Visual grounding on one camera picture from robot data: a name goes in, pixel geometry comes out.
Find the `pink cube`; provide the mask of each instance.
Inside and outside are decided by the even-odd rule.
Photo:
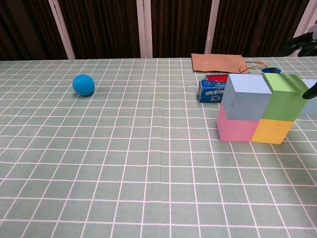
[[[251,141],[258,124],[258,120],[228,119],[223,103],[220,104],[217,127],[221,141]]]

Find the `cube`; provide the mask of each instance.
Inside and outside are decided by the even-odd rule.
[[[308,88],[313,87],[317,79],[303,79],[303,82]],[[307,100],[304,108],[301,111],[302,115],[317,115],[317,97]]]
[[[281,144],[293,123],[293,121],[261,119],[251,141]]]
[[[272,97],[262,119],[294,121],[307,100],[302,98],[308,87],[297,75],[265,73]]]
[[[260,120],[271,95],[261,75],[229,74],[222,97],[227,118]]]
[[[216,123],[221,141],[251,141],[259,121],[228,119],[221,103]]]

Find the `light blue cube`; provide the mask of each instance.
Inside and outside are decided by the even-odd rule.
[[[303,78],[303,82],[306,84],[308,88],[313,87],[317,79],[305,79]],[[317,115],[317,97],[307,100],[303,110],[301,111],[302,115]]]
[[[262,75],[231,73],[222,102],[228,119],[260,120],[271,96]]]

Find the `green cube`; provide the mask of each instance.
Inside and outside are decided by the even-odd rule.
[[[308,87],[297,75],[265,73],[272,97],[262,119],[294,121],[307,100],[302,98]]]

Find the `dark curtain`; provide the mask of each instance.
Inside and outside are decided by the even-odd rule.
[[[212,0],[151,0],[153,57],[205,51]]]
[[[0,60],[66,58],[47,0],[0,0]]]
[[[221,0],[212,53],[273,57],[293,38],[309,0]]]
[[[59,0],[77,59],[139,58],[135,0]]]

